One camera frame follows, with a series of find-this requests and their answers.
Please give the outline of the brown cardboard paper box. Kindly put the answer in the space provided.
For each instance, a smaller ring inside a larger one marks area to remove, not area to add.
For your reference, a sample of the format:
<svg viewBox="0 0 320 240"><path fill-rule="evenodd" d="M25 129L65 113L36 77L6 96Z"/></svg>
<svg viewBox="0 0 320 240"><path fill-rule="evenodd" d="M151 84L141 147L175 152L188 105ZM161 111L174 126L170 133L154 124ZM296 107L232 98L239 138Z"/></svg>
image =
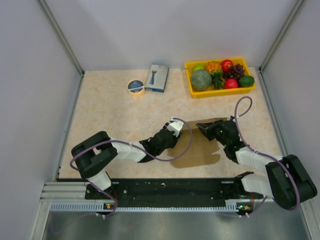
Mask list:
<svg viewBox="0 0 320 240"><path fill-rule="evenodd" d="M213 165L225 157L221 144L215 139L208 140L196 126L197 123L211 123L217 120L218 118L209 118L189 121L188 124L192 132L189 131L186 125L183 126L181 137L176 146L168 149L170 158L175 158L183 151L186 151L182 157L170 162L174 168L186 169Z"/></svg>

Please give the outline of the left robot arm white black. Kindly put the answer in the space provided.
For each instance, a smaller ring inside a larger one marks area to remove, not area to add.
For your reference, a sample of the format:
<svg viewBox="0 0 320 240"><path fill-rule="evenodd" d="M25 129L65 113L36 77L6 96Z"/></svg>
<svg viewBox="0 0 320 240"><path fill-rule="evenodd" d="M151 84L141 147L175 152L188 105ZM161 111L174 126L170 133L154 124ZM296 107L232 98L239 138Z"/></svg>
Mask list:
<svg viewBox="0 0 320 240"><path fill-rule="evenodd" d="M100 131L71 149L77 170L82 179L96 186L102 198L109 198L114 191L112 181L104 168L113 160L131 160L147 163L173 149L181 136L184 123L178 119L167 122L153 137L135 142L112 139L106 131Z"/></svg>

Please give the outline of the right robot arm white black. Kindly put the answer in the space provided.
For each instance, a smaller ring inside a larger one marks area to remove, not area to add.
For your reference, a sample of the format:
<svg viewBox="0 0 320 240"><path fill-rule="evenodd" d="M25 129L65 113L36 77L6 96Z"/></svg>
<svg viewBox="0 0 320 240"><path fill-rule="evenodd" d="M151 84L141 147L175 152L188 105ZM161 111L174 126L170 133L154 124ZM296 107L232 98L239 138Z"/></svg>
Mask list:
<svg viewBox="0 0 320 240"><path fill-rule="evenodd" d="M239 175L239 182L233 185L237 197L258 193L272 198L283 209L291 210L317 196L316 185L297 156L273 157L250 149L241 140L233 120L197 123L196 126L208 140L217 140L223 145L229 160L264 173L263 176L252 172Z"/></svg>

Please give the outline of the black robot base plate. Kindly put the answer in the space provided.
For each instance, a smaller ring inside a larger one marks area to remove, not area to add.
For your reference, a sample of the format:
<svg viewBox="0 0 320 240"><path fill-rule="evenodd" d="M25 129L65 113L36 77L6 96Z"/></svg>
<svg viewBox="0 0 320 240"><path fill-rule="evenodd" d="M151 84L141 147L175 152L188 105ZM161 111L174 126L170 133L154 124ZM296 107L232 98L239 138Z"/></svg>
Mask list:
<svg viewBox="0 0 320 240"><path fill-rule="evenodd" d="M90 184L85 199L109 200L119 207L184 208L224 207L227 200L248 202L263 199L259 193L249 193L240 186L237 177L228 178L113 178L106 196Z"/></svg>

